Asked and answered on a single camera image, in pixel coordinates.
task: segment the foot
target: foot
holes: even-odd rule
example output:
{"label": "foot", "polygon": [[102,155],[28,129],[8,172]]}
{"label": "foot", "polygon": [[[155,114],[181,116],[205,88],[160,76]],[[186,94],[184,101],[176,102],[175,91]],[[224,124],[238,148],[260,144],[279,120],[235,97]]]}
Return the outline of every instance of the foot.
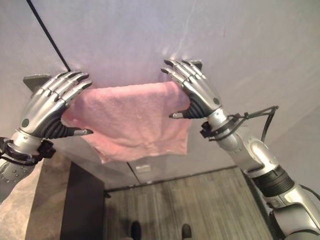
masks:
{"label": "foot", "polygon": [[182,240],[187,240],[192,238],[191,227],[189,224],[183,224],[182,226]]}
{"label": "foot", "polygon": [[138,221],[131,224],[131,238],[133,240],[141,240],[141,225]]}

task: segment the cloth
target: cloth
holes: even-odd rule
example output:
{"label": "cloth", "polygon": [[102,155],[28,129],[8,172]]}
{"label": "cloth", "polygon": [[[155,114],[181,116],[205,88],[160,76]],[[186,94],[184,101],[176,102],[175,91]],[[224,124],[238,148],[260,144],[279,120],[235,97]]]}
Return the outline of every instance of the cloth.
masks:
{"label": "cloth", "polygon": [[187,109],[188,97],[174,82],[83,91],[64,113],[73,127],[91,129],[83,138],[102,163],[147,156],[186,154],[189,119],[171,119]]}

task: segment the black connector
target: black connector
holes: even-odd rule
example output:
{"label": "black connector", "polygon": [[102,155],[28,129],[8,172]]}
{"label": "black connector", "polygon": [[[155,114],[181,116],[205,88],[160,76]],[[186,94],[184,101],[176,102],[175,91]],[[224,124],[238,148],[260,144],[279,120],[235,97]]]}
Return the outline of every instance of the black connector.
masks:
{"label": "black connector", "polygon": [[280,165],[264,175],[252,178],[252,180],[265,197],[283,194],[295,185],[295,182]]}

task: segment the wire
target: wire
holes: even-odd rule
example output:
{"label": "wire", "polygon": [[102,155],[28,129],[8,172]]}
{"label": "wire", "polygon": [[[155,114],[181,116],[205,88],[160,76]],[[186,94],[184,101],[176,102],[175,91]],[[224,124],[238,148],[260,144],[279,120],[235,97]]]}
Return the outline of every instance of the wire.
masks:
{"label": "wire", "polygon": [[268,118],[265,121],[264,128],[263,128],[262,135],[261,135],[261,141],[265,142],[268,128],[269,128],[269,126],[271,124],[271,121],[272,121],[272,119],[273,119],[273,117],[274,117],[274,115],[276,113],[276,110],[278,108],[279,108],[278,106],[270,106],[270,107],[268,107],[266,109],[263,109],[263,110],[260,110],[260,111],[256,111],[256,112],[253,112],[253,113],[245,112],[243,116],[241,116],[240,114],[228,115],[228,117],[238,118],[238,119],[241,119],[241,121],[239,121],[238,124],[235,125],[235,127],[228,134],[226,134],[226,135],[224,135],[222,137],[219,137],[219,138],[210,138],[209,141],[221,141],[223,139],[226,139],[231,134],[233,134],[246,120],[257,118],[257,117],[261,117],[261,116],[268,116]]}
{"label": "wire", "polygon": [[301,184],[300,184],[300,186],[303,189],[305,189],[305,190],[309,191],[310,193],[312,193],[320,201],[320,195],[318,193],[316,193],[314,190],[312,190],[311,188],[309,188],[307,186],[304,186],[304,185],[301,185]]}

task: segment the power outlet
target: power outlet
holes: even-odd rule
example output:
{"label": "power outlet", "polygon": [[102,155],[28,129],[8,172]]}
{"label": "power outlet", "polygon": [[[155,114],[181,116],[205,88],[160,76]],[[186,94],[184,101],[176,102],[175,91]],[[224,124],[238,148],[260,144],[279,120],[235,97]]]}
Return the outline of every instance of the power outlet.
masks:
{"label": "power outlet", "polygon": [[147,172],[151,172],[151,166],[149,164],[138,165],[138,166],[135,166],[135,170],[137,171],[138,174],[144,174]]}

